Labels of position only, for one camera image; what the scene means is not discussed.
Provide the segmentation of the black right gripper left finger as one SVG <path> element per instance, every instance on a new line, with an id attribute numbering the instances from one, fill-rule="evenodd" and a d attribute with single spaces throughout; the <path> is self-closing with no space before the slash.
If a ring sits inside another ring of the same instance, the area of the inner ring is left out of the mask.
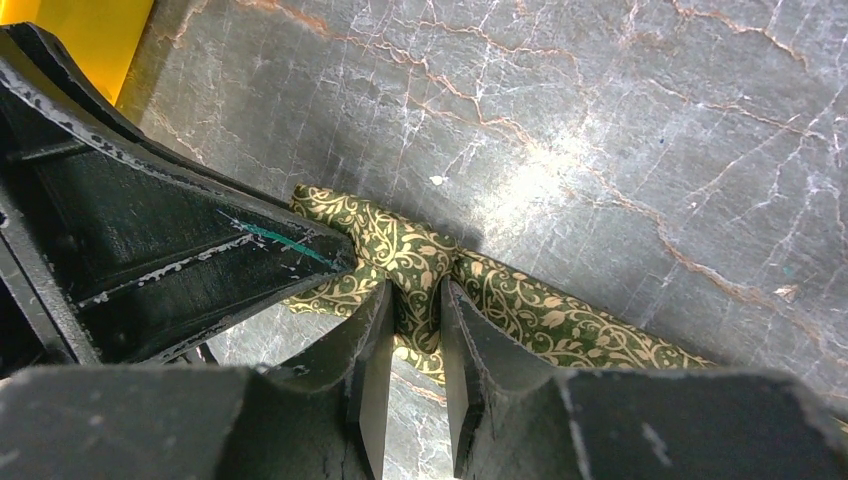
<path id="1" fill-rule="evenodd" d="M 378 479 L 394 295 L 265 371 L 26 369 L 1 391 L 5 479 Z"/>

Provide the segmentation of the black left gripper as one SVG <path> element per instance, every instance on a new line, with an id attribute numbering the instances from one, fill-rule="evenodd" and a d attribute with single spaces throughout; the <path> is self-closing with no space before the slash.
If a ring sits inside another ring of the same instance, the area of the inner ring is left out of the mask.
<path id="1" fill-rule="evenodd" d="M 1 30 L 1 376 L 167 362 L 350 272 L 344 235 L 149 139 L 31 23 Z"/>

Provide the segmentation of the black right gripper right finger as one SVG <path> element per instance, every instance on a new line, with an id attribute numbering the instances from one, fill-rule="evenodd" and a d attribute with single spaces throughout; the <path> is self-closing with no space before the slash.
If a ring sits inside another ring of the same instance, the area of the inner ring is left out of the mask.
<path id="1" fill-rule="evenodd" d="M 819 398 L 761 369 L 556 367 L 440 285 L 460 479 L 843 479 Z"/>

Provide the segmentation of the olive green leaf-pattern tie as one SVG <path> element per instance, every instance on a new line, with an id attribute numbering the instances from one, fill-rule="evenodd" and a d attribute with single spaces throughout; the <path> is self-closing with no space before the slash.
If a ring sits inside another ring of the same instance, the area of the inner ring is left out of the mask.
<path id="1" fill-rule="evenodd" d="M 463 248 L 454 238 L 378 204 L 315 186 L 295 188 L 291 207 L 350 237 L 354 270 L 285 300 L 294 313 L 350 316 L 383 281 L 399 290 L 394 349 L 437 384 L 445 382 L 438 285 L 459 284 L 509 337 L 559 367 L 709 368 L 711 361 L 628 325 L 553 286 Z"/>

